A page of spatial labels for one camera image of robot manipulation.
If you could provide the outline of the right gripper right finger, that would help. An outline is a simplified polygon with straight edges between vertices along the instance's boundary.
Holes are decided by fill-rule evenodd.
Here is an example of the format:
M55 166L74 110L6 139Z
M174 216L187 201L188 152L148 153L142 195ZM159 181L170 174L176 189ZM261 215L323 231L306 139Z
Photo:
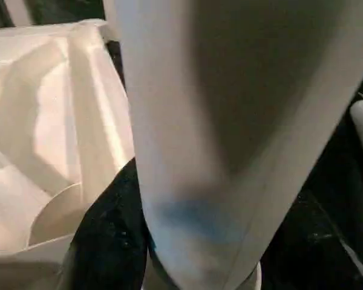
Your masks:
M263 289L363 289L363 184L303 187L261 267Z

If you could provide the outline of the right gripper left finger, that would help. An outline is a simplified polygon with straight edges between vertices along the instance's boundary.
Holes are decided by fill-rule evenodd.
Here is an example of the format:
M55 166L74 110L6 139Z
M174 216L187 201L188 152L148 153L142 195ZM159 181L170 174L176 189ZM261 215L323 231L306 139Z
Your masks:
M141 289L148 236L131 159L81 220L61 267L60 289Z

